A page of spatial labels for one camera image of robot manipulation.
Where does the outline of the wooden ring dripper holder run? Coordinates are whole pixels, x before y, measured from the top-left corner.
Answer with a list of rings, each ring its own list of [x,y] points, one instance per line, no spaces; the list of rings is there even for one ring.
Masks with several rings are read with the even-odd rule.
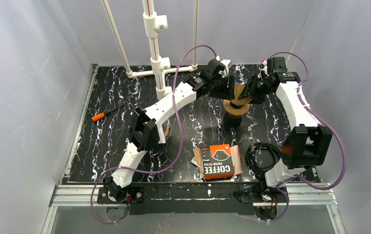
[[[169,131],[170,131],[170,122],[169,120],[166,120],[163,125],[163,133],[164,133],[164,137],[167,138],[168,135],[169,135]]]

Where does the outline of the brown paper coffee filter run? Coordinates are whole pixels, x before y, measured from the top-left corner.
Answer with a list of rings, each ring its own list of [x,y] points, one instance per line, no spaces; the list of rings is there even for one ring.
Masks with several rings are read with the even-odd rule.
[[[252,101],[252,99],[251,99],[250,96],[245,97],[245,98],[242,98],[242,99],[239,99],[239,96],[242,93],[244,93],[245,87],[246,87],[245,84],[235,84],[234,85],[234,95],[235,95],[235,98],[231,101],[234,105],[244,106],[244,105],[249,104]]]

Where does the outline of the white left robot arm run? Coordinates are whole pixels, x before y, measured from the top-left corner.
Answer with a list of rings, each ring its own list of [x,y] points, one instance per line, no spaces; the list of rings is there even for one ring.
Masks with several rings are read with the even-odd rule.
[[[154,105],[134,110],[126,150],[111,176],[102,179],[103,187],[116,202],[128,197],[135,172],[147,173],[137,167],[147,152],[165,143],[164,122],[171,116],[177,117],[179,110],[207,94],[221,99],[230,97],[234,85],[229,73],[231,66],[229,59],[212,59],[181,82],[175,81],[176,88]]]

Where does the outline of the orange coffee filter package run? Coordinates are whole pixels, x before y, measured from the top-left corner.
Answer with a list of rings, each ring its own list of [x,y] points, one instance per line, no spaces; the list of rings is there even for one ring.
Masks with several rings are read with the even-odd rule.
[[[209,145],[193,149],[192,163],[202,180],[222,180],[243,173],[240,149],[237,145]]]

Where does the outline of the red and black carafe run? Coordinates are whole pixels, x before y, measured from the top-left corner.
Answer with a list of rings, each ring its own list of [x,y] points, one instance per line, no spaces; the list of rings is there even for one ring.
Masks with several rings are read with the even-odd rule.
[[[223,127],[225,129],[239,128],[242,123],[242,116],[234,116],[226,113],[223,117]]]

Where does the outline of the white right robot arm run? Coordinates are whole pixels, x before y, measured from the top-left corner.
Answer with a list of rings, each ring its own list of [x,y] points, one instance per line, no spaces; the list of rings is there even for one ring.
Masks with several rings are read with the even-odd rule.
[[[280,100],[290,124],[290,133],[280,149],[280,159],[267,170],[263,180],[271,188],[283,186],[307,169],[320,166],[332,139],[331,130],[309,113],[302,100],[301,79],[289,72],[284,57],[264,60],[261,70],[250,77],[239,98],[250,98],[261,104],[266,95],[275,94]]]

